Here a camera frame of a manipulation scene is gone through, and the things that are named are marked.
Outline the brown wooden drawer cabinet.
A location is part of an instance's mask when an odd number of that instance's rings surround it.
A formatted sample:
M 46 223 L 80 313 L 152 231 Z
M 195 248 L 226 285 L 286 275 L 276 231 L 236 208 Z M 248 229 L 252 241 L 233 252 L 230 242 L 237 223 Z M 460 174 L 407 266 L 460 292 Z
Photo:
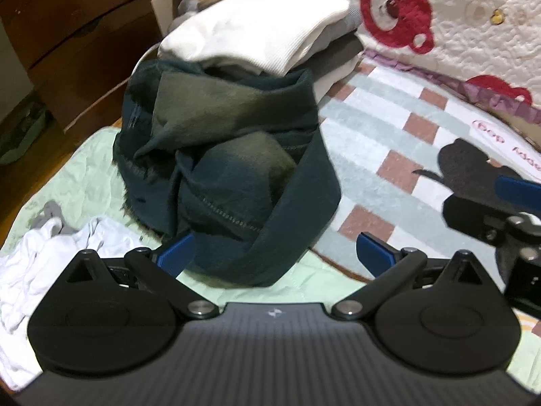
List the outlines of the brown wooden drawer cabinet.
M 68 137 L 120 118 L 126 82 L 161 31 L 150 0 L 1 0 L 1 21 Z

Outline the dark denim jeans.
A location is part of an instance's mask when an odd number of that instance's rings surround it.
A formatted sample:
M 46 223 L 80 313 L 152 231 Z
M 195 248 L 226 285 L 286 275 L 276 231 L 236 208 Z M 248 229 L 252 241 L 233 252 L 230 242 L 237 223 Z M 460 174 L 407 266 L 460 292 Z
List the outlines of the dark denim jeans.
M 189 270 L 241 287 L 281 279 L 341 198 L 309 71 L 232 78 L 143 62 L 113 154 L 133 216 L 168 238 L 189 230 Z

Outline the white quilt with red bears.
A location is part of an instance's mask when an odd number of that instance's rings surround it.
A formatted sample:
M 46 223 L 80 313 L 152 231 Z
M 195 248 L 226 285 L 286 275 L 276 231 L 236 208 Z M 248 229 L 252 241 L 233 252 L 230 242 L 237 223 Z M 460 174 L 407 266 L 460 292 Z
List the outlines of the white quilt with red bears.
M 351 0 L 368 51 L 496 113 L 540 122 L 540 0 Z

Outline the white crumpled garment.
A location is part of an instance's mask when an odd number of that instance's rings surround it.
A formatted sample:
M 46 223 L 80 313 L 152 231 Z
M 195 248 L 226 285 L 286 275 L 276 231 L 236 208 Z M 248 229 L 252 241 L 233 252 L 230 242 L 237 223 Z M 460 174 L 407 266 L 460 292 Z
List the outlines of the white crumpled garment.
M 1 379 L 9 389 L 23 389 L 41 374 L 27 338 L 28 321 L 73 257 L 84 249 L 122 257 L 142 245 L 141 235 L 109 217 L 96 216 L 70 231 L 56 216 L 33 225 L 1 257 Z

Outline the cream folded garment bottom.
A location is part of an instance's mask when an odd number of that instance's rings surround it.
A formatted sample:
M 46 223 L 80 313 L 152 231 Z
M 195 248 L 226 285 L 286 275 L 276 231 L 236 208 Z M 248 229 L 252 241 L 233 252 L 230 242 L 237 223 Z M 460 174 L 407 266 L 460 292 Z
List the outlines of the cream folded garment bottom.
M 352 58 L 343 65 L 337 67 L 335 70 L 323 75 L 313 82 L 313 94 L 314 98 L 319 103 L 330 88 L 337 82 L 346 78 L 352 71 L 355 70 L 357 64 L 360 61 L 360 57 Z

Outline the dark grey folded garment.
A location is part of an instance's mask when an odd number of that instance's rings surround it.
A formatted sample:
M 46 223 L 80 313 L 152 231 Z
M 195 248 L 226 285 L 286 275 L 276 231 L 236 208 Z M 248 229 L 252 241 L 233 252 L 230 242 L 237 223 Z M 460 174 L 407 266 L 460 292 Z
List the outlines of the dark grey folded garment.
M 318 80 L 331 71 L 357 57 L 364 49 L 354 33 L 349 33 L 329 43 L 326 49 L 315 53 L 306 62 L 296 67 L 297 70 L 309 70 Z

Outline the light green bed sheet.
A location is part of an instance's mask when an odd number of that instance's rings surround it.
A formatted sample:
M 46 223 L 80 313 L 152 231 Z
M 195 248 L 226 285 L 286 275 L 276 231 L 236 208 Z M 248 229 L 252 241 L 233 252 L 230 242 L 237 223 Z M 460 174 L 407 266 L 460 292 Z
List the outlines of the light green bed sheet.
M 66 229 L 80 230 L 96 216 L 109 217 L 141 235 L 145 247 L 160 242 L 127 215 L 125 186 L 112 160 L 116 128 L 94 133 L 75 151 L 66 164 L 23 205 L 5 244 L 1 257 L 11 253 L 33 225 L 58 216 Z M 308 252 L 277 283 L 268 288 L 240 288 L 183 272 L 179 281 L 219 306 L 227 302 L 322 302 L 331 306 L 362 282 L 331 267 L 317 254 Z

